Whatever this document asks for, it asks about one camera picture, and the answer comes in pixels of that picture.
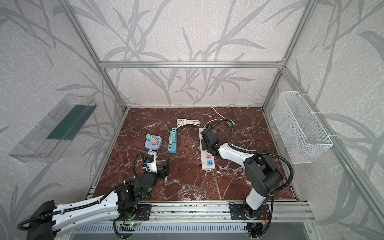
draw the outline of blue power strip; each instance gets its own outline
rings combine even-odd
[[[172,128],[172,131],[169,132],[169,143],[168,143],[169,153],[176,153],[176,144],[177,144],[177,131],[176,131],[176,128]]]

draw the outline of power strip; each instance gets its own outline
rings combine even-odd
[[[212,169],[215,169],[215,159],[212,154],[210,154],[207,150],[203,150],[201,147],[201,140],[203,140],[203,137],[201,136],[201,132],[203,130],[205,130],[204,127],[199,128],[201,169],[207,170],[207,172],[210,172]]]

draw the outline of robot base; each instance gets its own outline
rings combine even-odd
[[[249,220],[249,218],[245,215],[244,204],[232,203],[229,205],[229,210],[231,211],[232,220]],[[263,212],[266,212],[269,215],[268,204],[261,205],[260,208],[256,211],[256,219],[259,220],[258,216],[260,216],[260,220],[265,220],[266,215]]]

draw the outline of wallpaper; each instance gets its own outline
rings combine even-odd
[[[240,107],[261,106],[276,72],[276,68],[115,68],[108,74],[127,106]]]
[[[265,115],[279,153],[289,159],[271,115],[282,91],[292,91],[284,77],[280,78]],[[293,164],[293,168],[295,194],[300,200],[309,202],[325,240],[384,239],[383,228],[332,149],[313,163]]]
[[[122,115],[56,1],[0,1],[0,238],[43,202],[82,200]],[[94,96],[95,111],[56,163],[9,151],[67,94]]]
[[[288,64],[382,197],[383,26],[384,1],[318,5]]]
[[[70,2],[103,61],[278,61],[307,0]]]

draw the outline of red marble surface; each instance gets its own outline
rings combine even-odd
[[[235,122],[231,142],[247,149],[266,149],[276,153],[268,126],[261,108],[217,108],[226,118]],[[218,115],[212,108],[131,108],[108,159],[101,179],[94,192],[100,196],[133,177],[131,163],[144,147],[146,134],[161,136],[163,143],[157,151],[158,169],[170,158],[170,175],[159,179],[149,200],[243,200],[251,190],[251,184],[240,165],[215,157],[216,169],[201,170],[199,131],[197,126],[180,127],[177,137],[177,152],[168,153],[169,132],[176,127],[176,119],[197,119],[204,125]],[[227,139],[226,123],[215,127],[220,139]],[[280,161],[276,161],[281,170]],[[136,162],[138,175],[142,173],[142,161]],[[294,199],[290,187],[275,194],[275,199]]]

